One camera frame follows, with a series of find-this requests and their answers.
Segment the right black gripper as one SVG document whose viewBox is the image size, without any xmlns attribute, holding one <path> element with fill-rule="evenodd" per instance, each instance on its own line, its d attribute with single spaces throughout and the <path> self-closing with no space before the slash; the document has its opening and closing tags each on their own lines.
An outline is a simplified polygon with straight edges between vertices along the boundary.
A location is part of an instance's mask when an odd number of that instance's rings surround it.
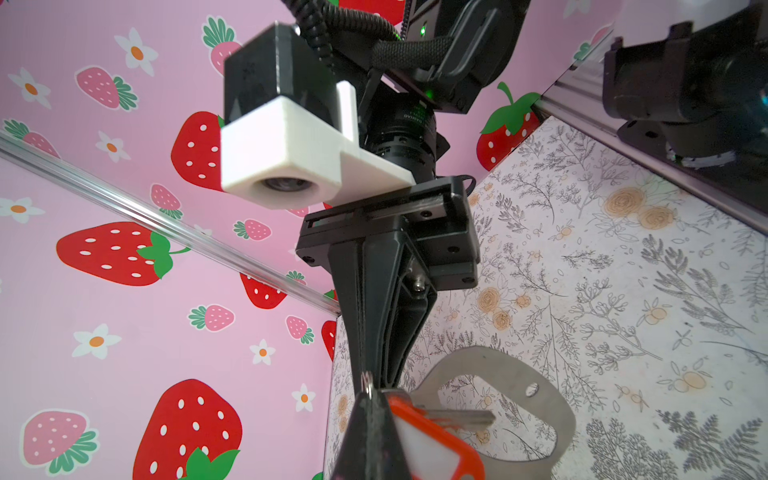
<svg viewBox="0 0 768 480">
<path fill-rule="evenodd" d="M 468 203 L 475 186 L 470 175 L 438 177 L 303 221 L 296 254 L 331 270 L 355 389 L 365 372 L 378 388 L 396 387 L 436 289 L 477 286 L 479 240 Z"/>
</svg>

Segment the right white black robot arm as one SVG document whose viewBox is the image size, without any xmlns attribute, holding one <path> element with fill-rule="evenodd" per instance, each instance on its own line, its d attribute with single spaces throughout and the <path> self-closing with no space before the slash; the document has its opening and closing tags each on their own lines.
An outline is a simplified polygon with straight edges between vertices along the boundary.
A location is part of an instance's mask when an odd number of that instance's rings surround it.
<svg viewBox="0 0 768 480">
<path fill-rule="evenodd" d="M 450 148 L 436 171 L 482 180 L 532 132 L 526 121 L 505 137 L 509 118 L 526 113 L 522 100 L 544 93 L 566 69 L 611 35 L 628 42 L 658 40 L 674 22 L 697 25 L 740 7 L 738 1 L 530 1 L 510 60 L 465 116 L 440 113 L 437 126 Z"/>
</svg>

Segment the key with red tag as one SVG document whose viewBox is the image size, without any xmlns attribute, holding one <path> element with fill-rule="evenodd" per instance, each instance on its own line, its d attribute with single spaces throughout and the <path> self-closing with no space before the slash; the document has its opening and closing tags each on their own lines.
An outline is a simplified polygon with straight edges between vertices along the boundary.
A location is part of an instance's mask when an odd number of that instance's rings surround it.
<svg viewBox="0 0 768 480">
<path fill-rule="evenodd" d="M 410 475 L 419 480 L 484 479 L 479 453 L 455 432 L 488 428 L 495 415 L 487 410 L 422 409 L 396 389 L 385 391 Z"/>
</svg>

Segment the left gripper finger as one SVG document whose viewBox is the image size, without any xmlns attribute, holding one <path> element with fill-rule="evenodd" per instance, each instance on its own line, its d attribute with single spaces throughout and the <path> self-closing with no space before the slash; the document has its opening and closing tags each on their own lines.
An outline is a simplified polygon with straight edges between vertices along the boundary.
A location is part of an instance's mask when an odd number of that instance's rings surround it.
<svg viewBox="0 0 768 480">
<path fill-rule="evenodd" d="M 412 479 L 394 416 L 381 390 L 357 395 L 330 478 Z"/>
</svg>

